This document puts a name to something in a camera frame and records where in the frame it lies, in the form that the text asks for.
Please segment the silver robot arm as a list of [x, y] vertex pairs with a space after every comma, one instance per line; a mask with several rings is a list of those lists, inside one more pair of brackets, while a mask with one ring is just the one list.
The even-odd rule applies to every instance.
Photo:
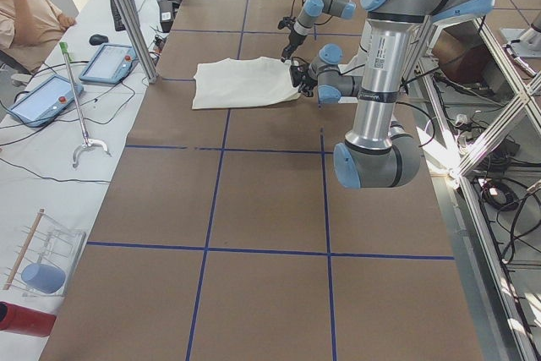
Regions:
[[342, 50], [323, 46], [310, 63], [290, 68], [292, 85], [323, 103], [357, 100], [352, 129], [335, 146], [335, 175], [350, 189], [394, 188], [417, 174], [420, 153], [414, 138], [394, 117], [412, 33], [425, 21], [446, 27], [488, 14], [495, 0], [360, 0], [370, 28], [359, 76], [340, 68]]
[[288, 60], [304, 43], [310, 30], [316, 25], [316, 20], [327, 14], [331, 17], [351, 19], [355, 13], [356, 4], [352, 0], [304, 0], [298, 17], [285, 16], [278, 24], [278, 29], [288, 28], [288, 44], [281, 52], [281, 61]]

